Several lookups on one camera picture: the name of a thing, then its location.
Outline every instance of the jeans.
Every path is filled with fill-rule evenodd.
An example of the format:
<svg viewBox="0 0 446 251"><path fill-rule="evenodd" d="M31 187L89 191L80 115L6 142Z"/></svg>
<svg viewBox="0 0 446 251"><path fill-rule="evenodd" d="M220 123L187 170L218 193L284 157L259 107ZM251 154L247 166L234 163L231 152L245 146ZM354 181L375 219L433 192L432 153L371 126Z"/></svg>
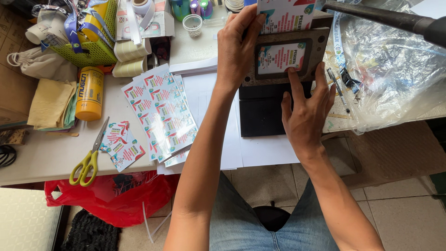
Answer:
<svg viewBox="0 0 446 251"><path fill-rule="evenodd" d="M256 213L221 172L212 209L210 251L338 251L311 180L287 223L266 230Z"/></svg>

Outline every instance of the scissor handle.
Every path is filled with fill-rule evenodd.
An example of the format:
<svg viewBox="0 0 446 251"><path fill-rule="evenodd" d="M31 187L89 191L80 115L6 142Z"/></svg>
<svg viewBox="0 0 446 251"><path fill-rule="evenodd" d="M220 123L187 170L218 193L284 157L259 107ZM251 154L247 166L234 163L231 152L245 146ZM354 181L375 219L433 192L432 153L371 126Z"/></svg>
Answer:
<svg viewBox="0 0 446 251"><path fill-rule="evenodd" d="M73 171L71 171L70 174L70 184L71 185L78 185L81 182L82 179L82 174L85 172L86 167L88 166L88 162L91 159L91 150L88 152L88 154L85 156L85 158L73 169ZM78 171L79 168L82 167L81 172L79 173L79 178L74 181L74 175L75 173Z"/></svg>
<svg viewBox="0 0 446 251"><path fill-rule="evenodd" d="M93 175L91 176L90 180L85 183L85 179L87 178L88 172L90 172L91 168L93 168ZM93 182L96 177L96 173L98 173L98 151L91 154L90 163L82 170L82 173L81 186L87 187Z"/></svg>

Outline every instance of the white table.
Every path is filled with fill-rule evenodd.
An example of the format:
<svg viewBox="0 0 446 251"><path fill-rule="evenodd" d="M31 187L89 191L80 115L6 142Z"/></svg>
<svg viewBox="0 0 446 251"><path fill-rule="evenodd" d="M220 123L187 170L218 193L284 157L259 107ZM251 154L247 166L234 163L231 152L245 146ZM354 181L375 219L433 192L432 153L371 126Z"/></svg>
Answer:
<svg viewBox="0 0 446 251"><path fill-rule="evenodd" d="M223 6L214 7L213 18L224 15L226 15L226 10ZM204 26L200 37L190 38L181 22L175 20L176 37L172 38L170 64L194 62L217 56L217 40L213 39L213 35L217 34L222 27ZM76 129L72 130L79 133L78 137L48 136L45 132L30 130L30 135L25 139L26 144L14 146L18 155L16 162L9 167L0 168L0 185L68 179L74 166L91 150L95 137L107 116L110 116L110 121L129 121L129 128L133 135L140 140L144 149L147 149L144 132L140 129L135 114L128 107L129 104L121 92L121 87L131 81L131 78L105 76L103 118L92 122L79 121ZM324 133L348 130L347 119L336 117L336 115L345 115L339 97L336 97L330 114L332 116L329 115L327 118ZM446 104L437 106L417 120L444 116L446 116ZM105 152L99 153L98 166L98 176L117 173L109 154ZM156 170L156 165L149 161L149 155L145 154L122 173L148 170Z"/></svg>

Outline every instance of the black pen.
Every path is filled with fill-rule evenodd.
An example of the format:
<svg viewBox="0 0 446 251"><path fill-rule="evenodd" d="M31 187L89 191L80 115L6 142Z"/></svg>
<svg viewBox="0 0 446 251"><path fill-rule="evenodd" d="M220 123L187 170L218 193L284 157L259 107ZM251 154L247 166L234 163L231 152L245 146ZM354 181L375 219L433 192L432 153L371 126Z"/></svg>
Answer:
<svg viewBox="0 0 446 251"><path fill-rule="evenodd" d="M350 109L347 106L347 102L345 101L344 95L342 94L342 90L341 90L341 86L339 85L339 83L337 82L335 76L333 75L333 73L331 72L331 69L328 68L327 69L328 75L330 76L331 80L333 81L333 83L336 85L336 90L338 91L339 97L341 97L342 103L344 104L345 110L347 111L347 113L350 113Z"/></svg>

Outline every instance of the yellow scissors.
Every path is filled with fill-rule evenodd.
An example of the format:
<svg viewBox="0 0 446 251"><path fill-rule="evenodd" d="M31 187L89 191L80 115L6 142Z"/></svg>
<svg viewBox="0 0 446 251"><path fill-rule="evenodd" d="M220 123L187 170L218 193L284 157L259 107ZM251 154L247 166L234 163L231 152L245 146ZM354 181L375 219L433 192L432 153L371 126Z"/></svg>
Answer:
<svg viewBox="0 0 446 251"><path fill-rule="evenodd" d="M85 158L71 172L71 175L70 175L70 184L71 185L81 184L81 186L87 187L95 179L96 173L98 172L98 149L99 149L99 146L101 145L102 138L104 137L105 127L108 124L109 118L110 117L108 117L105 120L104 125L101 128L101 131L99 132L98 136L96 137L95 143L93 145L93 149L88 152L88 154L85 156ZM82 167L82 170L81 170L81 173L79 174L79 178L76 181L74 181L74 174L81 167ZM91 176L90 180L87 183L85 183L85 179L86 179L88 172L90 171L91 168L93 168L93 175Z"/></svg>

